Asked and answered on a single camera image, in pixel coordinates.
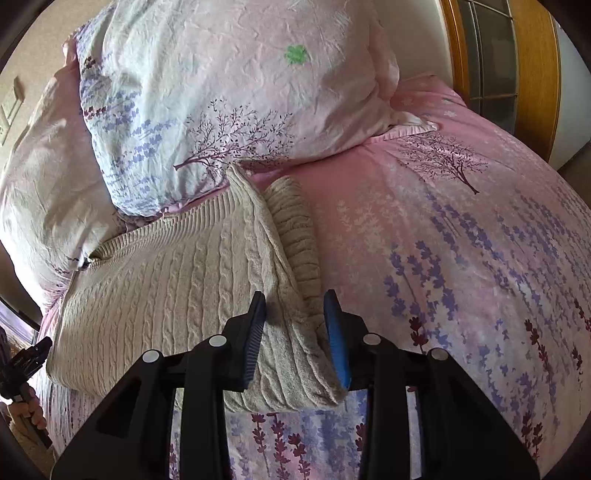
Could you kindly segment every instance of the folded sweater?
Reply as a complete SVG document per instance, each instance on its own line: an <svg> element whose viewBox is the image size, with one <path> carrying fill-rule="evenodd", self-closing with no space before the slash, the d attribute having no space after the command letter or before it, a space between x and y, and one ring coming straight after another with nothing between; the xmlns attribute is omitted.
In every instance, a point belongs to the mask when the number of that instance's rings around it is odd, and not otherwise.
<svg viewBox="0 0 591 480"><path fill-rule="evenodd" d="M320 268L299 185L261 195L236 168L230 188L198 207L119 236L76 273L47 361L52 380L104 396L148 349L188 351L267 298L255 378L226 393L230 411L335 406L345 392L319 346Z"/></svg>

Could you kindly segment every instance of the pillow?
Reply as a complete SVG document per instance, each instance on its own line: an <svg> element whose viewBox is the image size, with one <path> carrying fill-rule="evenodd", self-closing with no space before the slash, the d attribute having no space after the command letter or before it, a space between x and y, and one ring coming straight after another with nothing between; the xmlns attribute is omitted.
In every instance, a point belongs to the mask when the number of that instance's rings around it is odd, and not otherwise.
<svg viewBox="0 0 591 480"><path fill-rule="evenodd" d="M368 0L129 0L77 39L85 121L127 215L217 189L231 163L317 160L406 120Z"/></svg>
<svg viewBox="0 0 591 480"><path fill-rule="evenodd" d="M0 241L45 314L72 271L125 231L82 118L78 62L47 85L0 178Z"/></svg>

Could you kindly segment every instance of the bedsheet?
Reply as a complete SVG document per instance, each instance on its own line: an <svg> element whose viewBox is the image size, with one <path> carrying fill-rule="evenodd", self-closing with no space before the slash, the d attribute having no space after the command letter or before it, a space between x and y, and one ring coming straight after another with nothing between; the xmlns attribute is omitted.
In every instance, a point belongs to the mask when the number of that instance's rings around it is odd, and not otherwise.
<svg viewBox="0 0 591 480"><path fill-rule="evenodd" d="M403 82L395 102L440 130L274 176L295 177L310 202L323 288L400 348L446 348L545 474L591 410L591 211L435 77ZM70 414L88 415L92 402L69 396ZM356 478L364 402L228 415L235 478Z"/></svg>

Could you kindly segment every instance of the person's hand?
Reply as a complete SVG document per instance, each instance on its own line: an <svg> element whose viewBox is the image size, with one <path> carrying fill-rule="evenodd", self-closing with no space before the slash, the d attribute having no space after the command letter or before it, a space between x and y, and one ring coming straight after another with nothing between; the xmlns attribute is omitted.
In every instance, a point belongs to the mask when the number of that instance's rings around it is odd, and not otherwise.
<svg viewBox="0 0 591 480"><path fill-rule="evenodd" d="M31 423L39 430L44 430L47 427L47 420L43 416L43 409L39 403L39 398L35 394L35 389L33 387L29 387L29 389L33 398L28 404L25 402L12 402L8 406L8 411L10 412L10 416L15 425L21 433L25 435L27 434L26 427L22 425L20 421L17 421L19 415L22 415L23 417L31 417Z"/></svg>

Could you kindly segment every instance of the white pillow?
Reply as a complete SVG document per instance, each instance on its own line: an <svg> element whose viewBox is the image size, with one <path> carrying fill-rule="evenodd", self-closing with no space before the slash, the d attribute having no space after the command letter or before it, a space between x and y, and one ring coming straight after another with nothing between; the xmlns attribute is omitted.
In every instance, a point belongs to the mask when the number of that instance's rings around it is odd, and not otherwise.
<svg viewBox="0 0 591 480"><path fill-rule="evenodd" d="M128 215L211 192L231 163L317 160L408 119L371 0L127 0L77 39L85 121Z"/></svg>
<svg viewBox="0 0 591 480"><path fill-rule="evenodd" d="M0 178L0 241L45 314L72 271L125 231L82 118L75 59L47 85Z"/></svg>

